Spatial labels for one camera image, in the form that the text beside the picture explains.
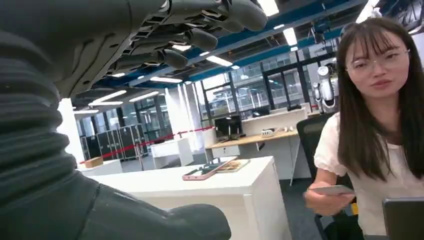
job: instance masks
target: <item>woman's hand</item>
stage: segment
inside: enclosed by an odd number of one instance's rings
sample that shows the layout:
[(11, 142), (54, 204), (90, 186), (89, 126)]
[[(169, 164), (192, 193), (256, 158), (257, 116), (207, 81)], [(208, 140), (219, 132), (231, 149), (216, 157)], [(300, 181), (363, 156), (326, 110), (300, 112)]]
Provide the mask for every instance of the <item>woman's hand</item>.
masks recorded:
[(311, 184), (304, 193), (306, 207), (312, 209), (316, 214), (332, 216), (339, 213), (355, 198), (353, 194), (322, 195), (314, 192), (313, 188), (330, 187), (327, 182), (315, 182)]

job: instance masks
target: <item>cardboard box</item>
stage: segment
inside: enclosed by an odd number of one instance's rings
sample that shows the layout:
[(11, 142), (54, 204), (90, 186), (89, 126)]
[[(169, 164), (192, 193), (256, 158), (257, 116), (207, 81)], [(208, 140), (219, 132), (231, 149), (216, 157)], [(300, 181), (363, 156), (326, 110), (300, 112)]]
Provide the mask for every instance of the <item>cardboard box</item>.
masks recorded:
[(90, 160), (85, 161), (84, 164), (85, 164), (85, 167), (88, 169), (103, 165), (103, 157), (98, 156), (98, 157), (92, 158)]

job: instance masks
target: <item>red barrier rope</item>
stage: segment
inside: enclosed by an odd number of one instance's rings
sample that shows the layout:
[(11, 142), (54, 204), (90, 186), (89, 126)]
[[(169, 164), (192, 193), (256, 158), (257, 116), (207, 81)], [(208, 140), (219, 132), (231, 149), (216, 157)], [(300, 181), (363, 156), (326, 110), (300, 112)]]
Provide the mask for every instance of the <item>red barrier rope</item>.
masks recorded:
[(208, 126), (208, 127), (202, 127), (202, 128), (198, 128), (198, 129), (194, 129), (194, 130), (179, 131), (176, 134), (169, 134), (169, 135), (166, 135), (166, 136), (162, 136), (162, 137), (156, 138), (155, 140), (150, 140), (150, 141), (145, 141), (145, 142), (141, 142), (141, 143), (129, 145), (129, 146), (123, 147), (121, 149), (118, 149), (118, 150), (111, 151), (109, 153), (103, 154), (101, 157), (102, 158), (108, 158), (108, 157), (110, 157), (112, 155), (115, 155), (115, 154), (118, 154), (118, 153), (123, 153), (125, 151), (128, 151), (128, 150), (133, 149), (133, 148), (138, 147), (138, 146), (144, 146), (144, 145), (152, 144), (152, 143), (154, 143), (156, 141), (160, 141), (160, 140), (171, 139), (171, 138), (173, 138), (174, 136), (177, 136), (177, 135), (180, 135), (181, 136), (181, 134), (199, 132), (199, 131), (204, 131), (204, 130), (213, 129), (213, 128), (214, 128), (214, 126)]

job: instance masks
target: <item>white robot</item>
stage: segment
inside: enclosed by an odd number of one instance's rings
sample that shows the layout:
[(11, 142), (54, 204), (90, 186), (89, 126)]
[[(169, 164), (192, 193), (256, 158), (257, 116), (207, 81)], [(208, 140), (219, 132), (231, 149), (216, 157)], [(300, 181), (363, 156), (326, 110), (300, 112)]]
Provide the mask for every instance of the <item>white robot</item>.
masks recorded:
[(319, 82), (313, 84), (313, 95), (318, 104), (319, 113), (336, 111), (336, 98), (339, 95), (337, 78), (332, 77), (334, 65), (329, 63), (318, 68)]

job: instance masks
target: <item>white blouse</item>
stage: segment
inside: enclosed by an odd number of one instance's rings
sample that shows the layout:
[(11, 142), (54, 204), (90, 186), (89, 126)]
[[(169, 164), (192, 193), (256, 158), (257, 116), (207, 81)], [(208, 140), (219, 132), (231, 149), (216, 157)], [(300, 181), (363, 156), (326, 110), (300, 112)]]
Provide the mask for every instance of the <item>white blouse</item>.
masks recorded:
[(424, 197), (424, 180), (419, 180), (409, 170), (403, 150), (398, 145), (387, 144), (390, 167), (386, 182), (374, 180), (365, 175), (358, 178), (339, 163), (339, 121), (340, 114), (330, 117), (322, 129), (321, 138), (315, 151), (317, 168), (339, 176), (349, 175), (356, 194), (358, 222), (364, 235), (386, 235), (382, 202), (385, 198)]

